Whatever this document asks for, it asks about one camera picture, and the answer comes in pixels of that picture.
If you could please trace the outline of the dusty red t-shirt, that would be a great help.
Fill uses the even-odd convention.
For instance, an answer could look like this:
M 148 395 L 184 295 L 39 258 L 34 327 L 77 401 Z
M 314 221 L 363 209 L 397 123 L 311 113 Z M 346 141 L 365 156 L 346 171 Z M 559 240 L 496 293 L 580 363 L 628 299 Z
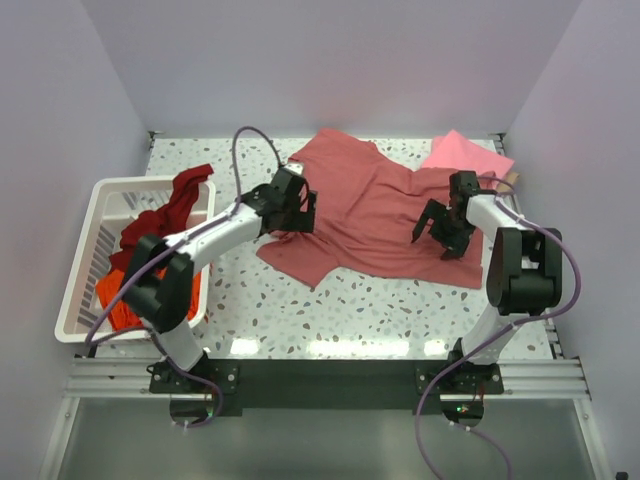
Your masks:
M 372 142 L 320 130 L 291 161 L 317 193 L 314 230 L 280 233 L 256 255 L 310 287 L 338 267 L 384 278 L 404 278 L 478 289 L 483 281 L 482 237 L 465 256 L 444 260 L 428 234 L 412 238 L 427 202 L 449 199 L 452 170 L 413 171 L 384 156 Z

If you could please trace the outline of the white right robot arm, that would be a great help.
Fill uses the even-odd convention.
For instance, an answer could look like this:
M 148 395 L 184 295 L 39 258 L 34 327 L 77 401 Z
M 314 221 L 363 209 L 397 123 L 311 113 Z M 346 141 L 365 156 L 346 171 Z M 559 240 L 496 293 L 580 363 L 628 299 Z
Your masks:
M 443 260 L 462 258 L 475 231 L 492 243 L 485 281 L 488 305 L 449 354 L 443 379 L 456 371 L 484 373 L 493 367 L 518 327 L 555 307 L 562 296 L 561 236 L 525 220 L 493 189 L 480 186 L 472 171 L 449 179 L 449 203 L 430 200 L 412 231 L 444 248 Z

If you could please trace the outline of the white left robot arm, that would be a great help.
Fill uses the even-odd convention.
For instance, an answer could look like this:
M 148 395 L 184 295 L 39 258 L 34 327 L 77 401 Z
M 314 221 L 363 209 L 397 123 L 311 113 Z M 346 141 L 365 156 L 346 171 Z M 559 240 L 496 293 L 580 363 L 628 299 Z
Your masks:
M 206 376 L 205 358 L 188 325 L 192 279 L 221 255 L 272 232 L 311 233 L 317 193 L 298 162 L 280 167 L 221 214 L 164 238 L 142 237 L 119 295 L 149 329 L 167 359 L 189 378 Z

